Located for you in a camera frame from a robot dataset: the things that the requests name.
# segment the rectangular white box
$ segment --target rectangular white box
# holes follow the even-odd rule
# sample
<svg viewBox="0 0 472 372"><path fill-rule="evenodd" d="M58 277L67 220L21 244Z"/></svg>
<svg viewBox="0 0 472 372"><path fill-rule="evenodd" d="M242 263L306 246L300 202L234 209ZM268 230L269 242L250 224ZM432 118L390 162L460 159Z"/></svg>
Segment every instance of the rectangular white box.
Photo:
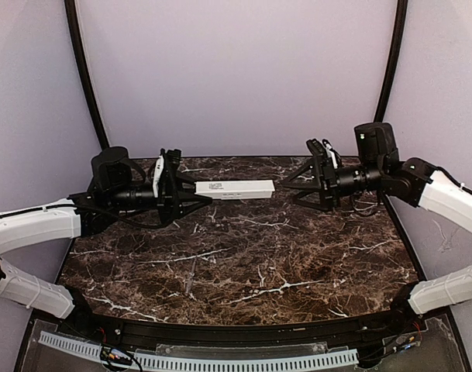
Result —
<svg viewBox="0 0 472 372"><path fill-rule="evenodd" d="M197 195L221 200L271 198L274 191L272 180L196 182Z"/></svg>

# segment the white robot arm segment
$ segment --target white robot arm segment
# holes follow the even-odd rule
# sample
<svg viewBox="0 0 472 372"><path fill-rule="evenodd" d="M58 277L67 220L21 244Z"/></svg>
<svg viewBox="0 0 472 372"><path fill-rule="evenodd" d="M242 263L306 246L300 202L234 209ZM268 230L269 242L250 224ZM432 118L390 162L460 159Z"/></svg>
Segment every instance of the white robot arm segment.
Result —
<svg viewBox="0 0 472 372"><path fill-rule="evenodd" d="M419 206L455 222L472 233L472 195L455 185L442 171L430 177ZM472 299L472 265L444 277L418 283L408 303L416 314Z"/></svg>
<svg viewBox="0 0 472 372"><path fill-rule="evenodd" d="M38 308L61 319L68 317L74 309L72 295L64 286L38 279L5 260L0 261L0 267L6 275L0 281L0 298L18 302L27 308Z"/></svg>
<svg viewBox="0 0 472 372"><path fill-rule="evenodd" d="M61 199L42 205L74 204L70 199ZM76 238L81 235L81 217L75 208L52 208L13 215L0 219L0 256L22 246L54 239Z"/></svg>

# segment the marble tabletop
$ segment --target marble tabletop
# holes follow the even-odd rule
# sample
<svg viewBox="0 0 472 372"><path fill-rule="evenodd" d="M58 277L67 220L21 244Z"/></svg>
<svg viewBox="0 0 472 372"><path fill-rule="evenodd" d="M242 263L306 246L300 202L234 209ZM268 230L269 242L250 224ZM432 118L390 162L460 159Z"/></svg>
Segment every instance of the marble tabletop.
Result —
<svg viewBox="0 0 472 372"><path fill-rule="evenodd" d="M214 201L162 230L116 223L76 239L59 284L98 314L197 325L270 325L387 310L416 272L384 206L324 213L293 205L280 186L305 157L182 160L200 181L271 179L271 199ZM154 160L138 160L148 168ZM157 222L155 212L134 217Z"/></svg>

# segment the white cable tray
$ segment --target white cable tray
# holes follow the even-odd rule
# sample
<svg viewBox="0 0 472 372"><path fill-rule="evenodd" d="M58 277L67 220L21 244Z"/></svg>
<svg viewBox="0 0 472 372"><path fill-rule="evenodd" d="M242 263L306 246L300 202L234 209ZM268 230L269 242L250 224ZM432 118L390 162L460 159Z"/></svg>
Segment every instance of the white cable tray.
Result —
<svg viewBox="0 0 472 372"><path fill-rule="evenodd" d="M101 363L102 346L91 341L42 331L39 343L82 359ZM260 360L203 360L135 353L144 370L189 372L311 372L358 364L356 349L294 358ZM130 369L138 370L133 363Z"/></svg>

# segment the black metal frame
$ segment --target black metal frame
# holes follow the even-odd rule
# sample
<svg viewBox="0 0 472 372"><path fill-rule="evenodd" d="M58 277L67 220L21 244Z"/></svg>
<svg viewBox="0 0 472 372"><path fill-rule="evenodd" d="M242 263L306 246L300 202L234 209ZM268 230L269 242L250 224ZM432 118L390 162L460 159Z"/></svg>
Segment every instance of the black metal frame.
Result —
<svg viewBox="0 0 472 372"><path fill-rule="evenodd" d="M427 313L423 318L437 318L446 316L454 334L461 360L466 372L471 372L470 362L463 340L457 328L453 313L449 307L441 308ZM216 347L264 347L264 346L285 346L306 343L327 342L327 346L345 346L349 348L377 349L382 345L382 339L393 336L388 332L379 332L375 337L364 337L367 335L359 332L361 327L368 322L378 322L382 317L387 317L387 312L362 315L351 319L337 319L328 321L326 324L305 323L294 325L267 325L267 326L244 326L244 327L204 327L192 326L186 332L185 326L168 325L161 323L149 323L129 320L118 320L106 316L100 316L99 320L105 324L105 330L109 336L109 343L117 343L119 339L125 342L118 343L122 350L134 352L136 349L154 350L157 344L182 345L182 346L216 346ZM26 354L27 346L31 339L31 333L36 320L58 324L58 320L43 312L35 311L29 320L19 355L17 356L14 371L22 370L22 363ZM115 329L121 330L121 335L117 336ZM68 329L59 328L59 331L72 334ZM202 337L193 339L193 331L202 332Z"/></svg>
<svg viewBox="0 0 472 372"><path fill-rule="evenodd" d="M391 48L389 50L388 64L385 68L384 82L382 83L381 95L378 99L377 111L374 121L383 122L385 110L388 106L391 95L392 84L398 66L399 52L401 51L401 41L405 30L406 12L408 10L408 0L398 0L396 18L394 20L394 30L392 32Z"/></svg>
<svg viewBox="0 0 472 372"><path fill-rule="evenodd" d="M81 30L79 28L78 13L75 7L75 0L64 0L65 11L67 12L68 30L71 35L72 47L74 48L75 62L78 66L79 77L81 78L82 90L88 103L89 114L95 128L96 136L102 150L110 147L110 142L106 136L105 127L103 126L102 117L100 116L98 103L95 97L95 91L91 83L88 64L82 44Z"/></svg>

